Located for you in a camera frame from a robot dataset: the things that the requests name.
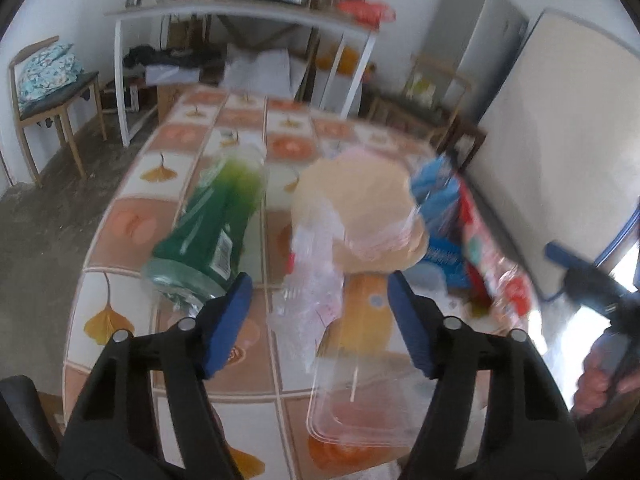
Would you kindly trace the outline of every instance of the table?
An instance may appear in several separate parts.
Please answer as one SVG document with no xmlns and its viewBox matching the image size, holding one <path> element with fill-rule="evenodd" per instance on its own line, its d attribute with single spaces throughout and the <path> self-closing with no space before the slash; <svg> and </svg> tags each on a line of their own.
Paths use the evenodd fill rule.
<svg viewBox="0 0 640 480">
<path fill-rule="evenodd" d="M 199 117 L 191 113 L 195 106 Z M 240 261 L 241 270 L 254 281 L 252 305 L 227 366 L 206 383 L 226 439 L 255 457 L 258 466 L 264 464 L 257 476 L 263 480 L 322 480 L 390 462 L 408 449 L 377 448 L 373 454 L 340 462 L 331 449 L 310 440 L 305 421 L 312 376 L 282 352 L 266 317 L 285 274 L 291 184 L 300 171 L 320 156 L 333 156 L 356 144 L 412 169 L 431 160 L 433 150 L 388 128 L 340 120 L 300 103 L 204 86 L 182 95 L 167 122 L 147 141 L 89 248 L 66 342 L 65 417 L 114 329 L 146 335 L 182 317 L 141 282 L 140 269 L 153 246 L 171 231 L 200 171 L 221 146 L 235 141 L 236 131 L 240 144 L 253 144 L 266 154 L 269 177 L 260 211 L 249 222 Z M 150 171 L 160 182 L 149 178 Z M 94 322 L 87 327 L 90 319 Z M 179 464 L 162 376 L 154 374 L 151 380 L 164 455 Z"/>
<path fill-rule="evenodd" d="M 114 39 L 114 70 L 116 81 L 116 97 L 118 102 L 118 119 L 120 121 L 120 135 L 122 143 L 128 146 L 130 142 L 129 125 L 125 113 L 124 104 L 124 82 L 122 75 L 122 22 L 139 18 L 151 18 L 154 16 L 167 16 L 172 14 L 216 14 L 220 16 L 244 16 L 249 18 L 260 18 L 263 20 L 274 20 L 277 22 L 294 23 L 305 27 L 318 28 L 340 34 L 340 45 L 335 56 L 334 65 L 329 72 L 329 77 L 322 93 L 320 107 L 326 103 L 329 90 L 334 82 L 338 64 L 342 57 L 342 51 L 347 44 L 347 40 L 364 40 L 364 48 L 360 61 L 353 73 L 351 86 L 342 107 L 340 116 L 346 118 L 353 103 L 358 85 L 362 80 L 369 57 L 376 43 L 377 31 L 357 23 L 348 17 L 318 10 L 310 10 L 305 7 L 298 7 L 287 4 L 262 2 L 257 0 L 213 0 L 201 2 L 197 0 L 185 0 L 157 4 L 149 7 L 135 7 L 116 12 L 108 12 L 106 16 L 114 16 L 115 39 Z"/>
</svg>

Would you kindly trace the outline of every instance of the silver screw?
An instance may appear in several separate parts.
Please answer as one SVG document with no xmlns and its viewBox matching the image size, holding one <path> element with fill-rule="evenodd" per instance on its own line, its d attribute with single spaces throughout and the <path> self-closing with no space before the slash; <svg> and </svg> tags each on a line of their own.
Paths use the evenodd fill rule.
<svg viewBox="0 0 640 480">
<path fill-rule="evenodd" d="M 445 328 L 449 330 L 460 330 L 462 328 L 462 321 L 460 321 L 457 317 L 446 317 L 442 322 Z"/>
<path fill-rule="evenodd" d="M 184 317 L 178 322 L 178 328 L 183 332 L 188 332 L 196 327 L 196 320 L 193 317 Z"/>
<path fill-rule="evenodd" d="M 519 343 L 524 343 L 527 340 L 527 333 L 524 330 L 520 330 L 519 328 L 514 328 L 509 332 L 511 338 L 515 339 Z"/>
<path fill-rule="evenodd" d="M 129 339 L 129 332 L 121 328 L 120 330 L 116 330 L 116 332 L 113 333 L 111 338 L 116 343 L 122 343 L 123 341 L 126 341 L 127 339 Z"/>
</svg>

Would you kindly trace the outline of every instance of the floral pillow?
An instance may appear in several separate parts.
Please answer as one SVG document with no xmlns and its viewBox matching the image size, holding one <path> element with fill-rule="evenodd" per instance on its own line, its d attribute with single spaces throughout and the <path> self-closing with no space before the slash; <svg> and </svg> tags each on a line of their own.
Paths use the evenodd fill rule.
<svg viewBox="0 0 640 480">
<path fill-rule="evenodd" d="M 18 104 L 22 112 L 59 88 L 78 80 L 84 72 L 69 43 L 54 44 L 34 54 L 25 63 L 17 82 Z"/>
</svg>

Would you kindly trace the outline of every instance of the green bottle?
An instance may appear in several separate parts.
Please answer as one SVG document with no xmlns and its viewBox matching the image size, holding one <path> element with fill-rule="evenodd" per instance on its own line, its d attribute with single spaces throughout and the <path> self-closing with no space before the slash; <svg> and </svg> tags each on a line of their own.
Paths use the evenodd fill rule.
<svg viewBox="0 0 640 480">
<path fill-rule="evenodd" d="M 238 275 L 246 226 L 264 192 L 264 157 L 253 146 L 221 152 L 171 234 L 158 243 L 143 276 L 175 306 L 196 314 L 223 296 Z"/>
</svg>

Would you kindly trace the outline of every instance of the gray floor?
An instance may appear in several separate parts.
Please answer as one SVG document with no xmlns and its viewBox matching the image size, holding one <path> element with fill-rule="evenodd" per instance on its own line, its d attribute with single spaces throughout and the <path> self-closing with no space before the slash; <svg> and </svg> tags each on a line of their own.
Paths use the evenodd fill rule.
<svg viewBox="0 0 640 480">
<path fill-rule="evenodd" d="M 78 139 L 87 181 L 67 147 L 43 172 L 43 189 L 20 184 L 0 200 L 0 378 L 24 374 L 50 394 L 62 392 L 66 326 L 85 254 L 152 131 L 150 124 L 125 149 L 116 117 L 107 124 L 108 142 L 95 125 Z"/>
</svg>

